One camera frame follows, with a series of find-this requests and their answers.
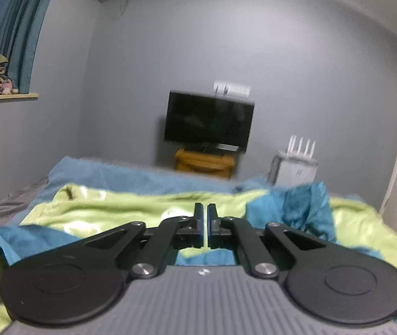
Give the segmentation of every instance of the gray wall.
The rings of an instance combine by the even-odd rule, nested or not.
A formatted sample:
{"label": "gray wall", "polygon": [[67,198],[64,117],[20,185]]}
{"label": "gray wall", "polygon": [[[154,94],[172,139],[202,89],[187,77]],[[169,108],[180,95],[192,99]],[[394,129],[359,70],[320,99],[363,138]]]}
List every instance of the gray wall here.
{"label": "gray wall", "polygon": [[92,0],[51,0],[37,45],[35,101],[0,102],[0,199],[78,154],[82,82],[99,10]]}
{"label": "gray wall", "polygon": [[378,208],[397,151],[397,38],[331,0],[102,4],[87,66],[81,153],[172,165],[161,142],[171,89],[251,86],[238,177],[269,171],[290,135],[317,141],[317,178]]}

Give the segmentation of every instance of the tv stand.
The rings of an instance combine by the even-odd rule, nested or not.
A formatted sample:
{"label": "tv stand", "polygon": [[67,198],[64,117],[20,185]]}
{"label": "tv stand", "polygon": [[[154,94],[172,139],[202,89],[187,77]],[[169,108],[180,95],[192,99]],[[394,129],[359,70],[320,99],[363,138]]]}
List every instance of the tv stand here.
{"label": "tv stand", "polygon": [[234,157],[223,154],[205,154],[180,149],[175,153],[177,171],[196,172],[229,179],[233,174],[236,161]]}

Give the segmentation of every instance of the television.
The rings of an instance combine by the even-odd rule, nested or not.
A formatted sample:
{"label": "television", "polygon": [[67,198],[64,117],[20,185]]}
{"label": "television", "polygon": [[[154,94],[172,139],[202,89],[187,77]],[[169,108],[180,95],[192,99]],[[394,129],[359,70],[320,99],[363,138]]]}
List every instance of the television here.
{"label": "television", "polygon": [[171,91],[164,140],[245,152],[254,103]]}

